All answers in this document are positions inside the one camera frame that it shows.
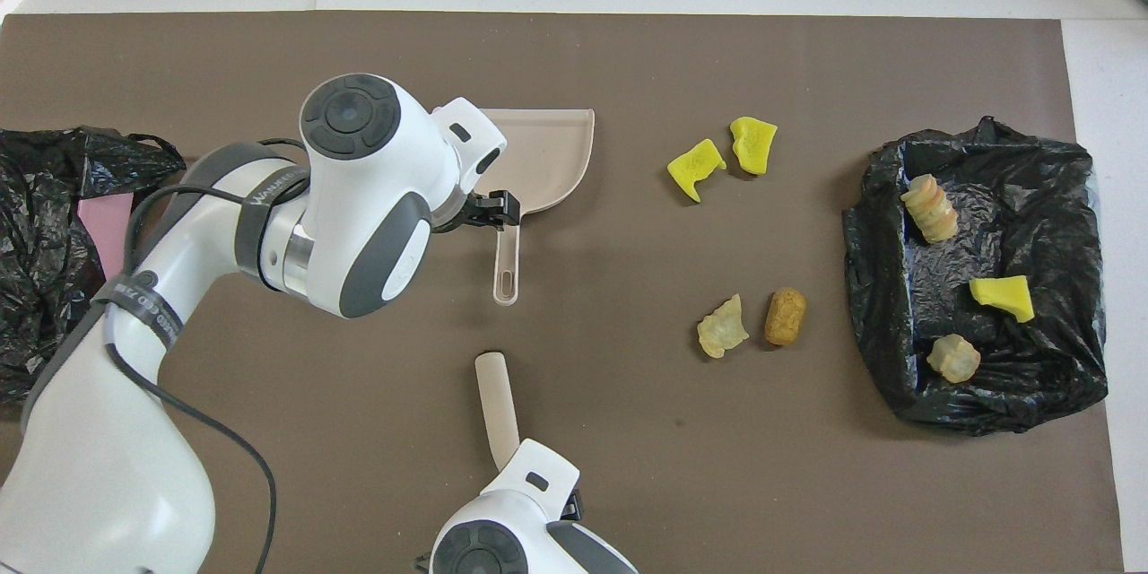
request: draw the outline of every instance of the yellow foam piece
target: yellow foam piece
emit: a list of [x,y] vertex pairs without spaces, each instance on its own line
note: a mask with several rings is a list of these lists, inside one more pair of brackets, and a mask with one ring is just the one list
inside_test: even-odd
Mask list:
[[774,145],[777,125],[767,124],[754,117],[737,117],[729,125],[734,133],[734,154],[746,173],[766,174],[769,149]]
[[969,289],[977,303],[1013,313],[1017,321],[1030,321],[1035,317],[1027,277],[976,277],[969,281]]
[[718,153],[718,146],[714,146],[714,141],[708,140],[708,138],[689,149],[689,153],[680,154],[666,166],[677,186],[685,191],[685,195],[689,195],[695,202],[701,202],[701,196],[698,195],[698,189],[693,186],[695,183],[708,178],[714,169],[724,170],[726,161],[722,160],[721,153]]

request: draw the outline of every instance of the pink object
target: pink object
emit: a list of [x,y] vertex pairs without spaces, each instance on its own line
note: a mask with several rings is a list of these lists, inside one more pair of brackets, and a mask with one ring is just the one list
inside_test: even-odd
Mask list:
[[124,235],[132,211],[132,194],[82,199],[76,211],[95,243],[103,276],[116,276],[124,267]]

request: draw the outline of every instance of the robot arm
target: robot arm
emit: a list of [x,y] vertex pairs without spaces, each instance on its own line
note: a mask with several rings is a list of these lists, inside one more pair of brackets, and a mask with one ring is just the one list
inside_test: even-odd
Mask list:
[[[197,162],[130,276],[116,277],[25,406],[0,489],[0,571],[193,573],[215,509],[195,453],[144,379],[217,277],[246,272],[344,318],[396,298],[434,227],[463,210],[505,138],[471,103],[428,115],[381,76],[327,80],[300,116],[308,170],[255,144]],[[502,214],[495,222],[513,219]]]
[[637,574],[626,557],[577,523],[579,470],[534,440],[520,441],[506,358],[474,362],[498,476],[458,510],[424,557],[425,574]]

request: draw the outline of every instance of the black garbage bag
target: black garbage bag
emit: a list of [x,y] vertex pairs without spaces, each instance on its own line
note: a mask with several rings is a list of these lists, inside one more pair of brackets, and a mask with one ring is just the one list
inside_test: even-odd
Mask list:
[[184,169],[160,138],[0,129],[0,403],[25,397],[103,285],[79,199],[153,191]]
[[[925,243],[901,205],[931,173],[960,215]],[[1092,157],[984,117],[960,135],[912,133],[870,157],[845,211],[845,277],[858,347],[898,418],[969,435],[1022,433],[1104,398],[1104,309]],[[1037,317],[979,305],[976,277],[1025,276]],[[952,385],[926,363],[960,334],[980,369]]]

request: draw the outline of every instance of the brown tabletop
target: brown tabletop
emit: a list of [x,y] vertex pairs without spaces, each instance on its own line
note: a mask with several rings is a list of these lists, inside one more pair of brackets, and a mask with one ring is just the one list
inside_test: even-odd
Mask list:
[[[473,359],[504,350],[523,435],[582,468],[585,523],[645,573],[1119,571],[1103,406],[964,439],[893,418],[853,343],[840,210],[869,152],[993,115],[1073,140],[1058,23],[584,14],[11,15],[0,125],[90,124],[188,156],[297,137],[300,103],[380,72],[427,108],[592,108],[577,191],[529,215],[518,304],[490,296],[494,232],[432,240],[395,304],[355,321],[222,280],[161,382],[270,460],[267,572],[402,572],[495,475]],[[779,125],[761,178],[729,123]],[[730,164],[691,205],[666,162]],[[809,312],[766,350],[767,296]],[[705,362],[695,326],[734,293],[750,341]],[[20,433],[0,421],[0,473]],[[176,418],[215,487],[205,573],[254,566],[265,488]]]

